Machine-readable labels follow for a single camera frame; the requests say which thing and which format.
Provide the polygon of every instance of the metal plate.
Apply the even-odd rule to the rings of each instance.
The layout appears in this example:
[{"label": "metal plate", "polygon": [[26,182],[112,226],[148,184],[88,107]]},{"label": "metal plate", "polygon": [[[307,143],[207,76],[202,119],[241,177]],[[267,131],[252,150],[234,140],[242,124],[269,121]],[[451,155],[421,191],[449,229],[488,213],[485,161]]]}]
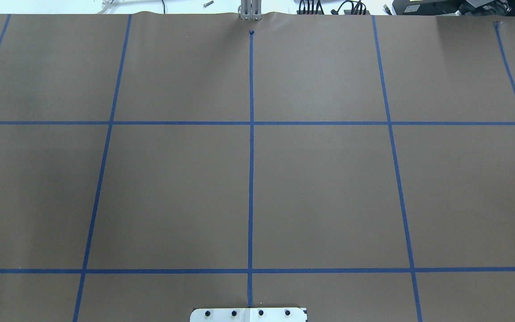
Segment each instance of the metal plate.
[{"label": "metal plate", "polygon": [[306,308],[195,309],[190,322],[307,322]]}]

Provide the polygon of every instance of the metal bracket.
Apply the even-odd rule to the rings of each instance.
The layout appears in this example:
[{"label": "metal bracket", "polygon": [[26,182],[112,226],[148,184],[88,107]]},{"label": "metal bracket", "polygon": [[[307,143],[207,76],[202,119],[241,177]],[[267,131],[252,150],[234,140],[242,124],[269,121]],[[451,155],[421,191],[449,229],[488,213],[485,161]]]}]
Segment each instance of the metal bracket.
[{"label": "metal bracket", "polygon": [[262,20],[262,0],[241,0],[242,20]]},{"label": "metal bracket", "polygon": [[190,322],[307,322],[306,308],[195,309]]}]

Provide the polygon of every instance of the grid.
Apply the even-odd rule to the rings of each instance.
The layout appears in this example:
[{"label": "grid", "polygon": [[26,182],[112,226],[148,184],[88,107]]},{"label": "grid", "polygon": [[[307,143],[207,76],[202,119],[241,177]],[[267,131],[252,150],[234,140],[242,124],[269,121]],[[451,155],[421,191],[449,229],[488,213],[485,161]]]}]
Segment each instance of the grid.
[{"label": "grid", "polygon": [[[8,15],[4,23],[3,30],[0,33],[0,46],[4,41],[4,35],[8,28],[11,15]],[[384,68],[382,64],[379,37],[377,32],[375,17],[372,17],[372,28],[374,32],[374,41],[376,46],[376,55],[378,59],[378,67],[380,72],[380,82],[382,86],[382,94],[384,99],[384,108],[386,111],[386,122],[257,122],[254,118],[254,93],[253,93],[253,40],[255,32],[249,31],[249,122],[188,122],[188,121],[115,121],[114,116],[117,106],[118,92],[120,89],[121,78],[123,76],[123,66],[125,63],[125,54],[127,51],[127,44],[129,40],[129,33],[131,30],[132,15],[128,16],[127,28],[122,47],[120,65],[118,69],[118,76],[112,101],[112,109],[110,112],[109,121],[0,121],[0,125],[100,125],[108,126],[106,133],[106,142],[104,144],[104,151],[102,153],[102,161],[100,166],[100,173],[98,175],[98,182],[96,188],[96,195],[94,197],[94,205],[92,216],[90,220],[90,227],[88,238],[86,241],[86,248],[84,251],[84,260],[81,269],[0,269],[0,274],[70,274],[80,275],[80,284],[78,287],[76,306],[74,308],[73,320],[78,320],[80,303],[84,296],[84,280],[87,274],[111,274],[111,275],[134,275],[134,274],[172,274],[172,275],[188,275],[188,274],[244,274],[247,275],[247,301],[248,305],[252,306],[252,279],[253,274],[279,274],[279,273],[293,273],[293,274],[306,274],[306,273],[319,273],[319,274],[337,274],[337,273],[410,273],[413,285],[415,310],[417,312],[418,321],[423,321],[421,313],[421,304],[418,291],[417,273],[443,273],[443,272],[481,272],[481,271],[499,271],[499,272],[512,272],[515,267],[416,267],[413,259],[413,249],[411,245],[411,238],[409,233],[409,222],[406,214],[405,198],[403,195],[403,185],[401,181],[401,172],[399,170],[397,147],[395,144],[395,135],[393,126],[515,126],[515,122],[395,122],[391,118],[388,94],[386,89]],[[498,45],[502,56],[503,65],[506,69],[507,76],[515,95],[515,81],[512,77],[509,68],[507,57],[504,51],[504,45],[499,31],[499,22],[494,24],[494,31],[498,39]],[[92,246],[92,238],[94,226],[97,217],[97,210],[101,195],[102,180],[106,162],[108,159],[109,143],[112,130],[114,126],[119,125],[188,125],[188,126],[248,126],[249,127],[249,205],[248,205],[248,258],[247,269],[88,269],[88,261],[90,249]],[[401,213],[403,219],[403,229],[405,233],[407,255],[409,260],[409,267],[383,267],[383,268],[295,268],[295,269],[264,269],[253,267],[253,172],[254,172],[254,141],[255,141],[255,126],[386,126],[388,128],[388,135],[390,138],[390,147],[393,157],[395,177],[398,188],[398,198],[401,206]]]}]

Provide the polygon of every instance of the cable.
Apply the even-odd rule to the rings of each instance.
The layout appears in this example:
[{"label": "cable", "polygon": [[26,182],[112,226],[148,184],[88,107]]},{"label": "cable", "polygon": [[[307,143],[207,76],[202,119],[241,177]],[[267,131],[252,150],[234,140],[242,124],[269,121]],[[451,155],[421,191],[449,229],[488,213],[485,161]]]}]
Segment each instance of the cable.
[{"label": "cable", "polygon": [[325,14],[323,12],[323,6],[321,6],[321,0],[317,0],[317,6],[315,8],[315,14],[317,14],[319,12],[319,9],[321,9],[321,14]]},{"label": "cable", "polygon": [[389,16],[392,16],[392,15],[393,15],[393,13],[391,12],[391,9],[389,9],[389,8],[388,8],[388,6],[387,6],[386,4],[383,6],[383,10],[384,10],[384,12],[386,12]]},{"label": "cable", "polygon": [[345,0],[337,10],[333,9],[331,10],[331,14],[339,14],[339,11],[341,10],[341,7],[343,7],[344,4],[349,2],[351,4],[351,14],[367,14],[367,6],[365,6],[364,3],[362,3],[360,0],[353,1],[353,0]]}]

